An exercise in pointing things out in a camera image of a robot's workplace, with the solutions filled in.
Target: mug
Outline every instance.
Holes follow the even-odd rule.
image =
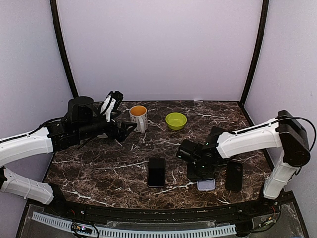
[[[134,131],[144,134],[148,129],[148,116],[146,107],[141,105],[132,107],[130,109],[130,118],[132,122],[138,124]]]

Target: green bowl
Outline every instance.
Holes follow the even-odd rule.
[[[186,125],[187,118],[181,113],[170,113],[166,116],[166,122],[172,130],[180,130]]]

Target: lavender wall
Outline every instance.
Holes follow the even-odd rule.
[[[60,0],[80,95],[239,100],[262,1]]]
[[[255,123],[287,109],[317,126],[317,2],[271,1],[263,46],[246,109]],[[309,142],[313,133],[307,129]],[[270,151],[277,159],[278,151]],[[317,237],[317,147],[309,163],[293,178],[293,190],[310,237]]]
[[[0,138],[64,115],[71,93],[60,59],[48,0],[0,0]],[[41,181],[50,155],[8,164]],[[15,237],[25,200],[0,193],[0,237]]]

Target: white cable tray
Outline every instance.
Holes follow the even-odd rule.
[[[57,229],[72,232],[70,227],[71,220],[65,220],[63,218],[56,218],[49,215],[45,215],[38,212],[33,212],[32,220],[46,224]],[[77,223],[85,225],[93,230],[90,237],[97,237],[96,230],[87,224]],[[222,237],[236,234],[235,225],[228,225],[223,227],[214,227],[198,230],[186,230],[186,231],[133,231],[133,230],[119,230],[112,228],[105,228],[96,226],[99,231],[100,238],[212,238]]]

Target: brown marble surface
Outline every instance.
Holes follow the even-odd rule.
[[[148,109],[146,134],[132,132],[121,144],[95,138],[78,149],[73,146],[56,153],[45,182],[59,184],[69,201],[85,204],[138,209],[179,209],[216,206],[254,200],[270,175],[261,151],[235,158],[243,163],[241,192],[224,187],[225,167],[216,172],[216,190],[199,192],[186,178],[186,162],[175,153],[183,139],[203,143],[213,126],[227,130],[248,127],[235,102],[123,102],[120,121],[130,121],[129,108],[143,105]],[[188,122],[181,131],[167,127],[165,116],[184,113]],[[165,188],[147,187],[149,157],[166,158]]]

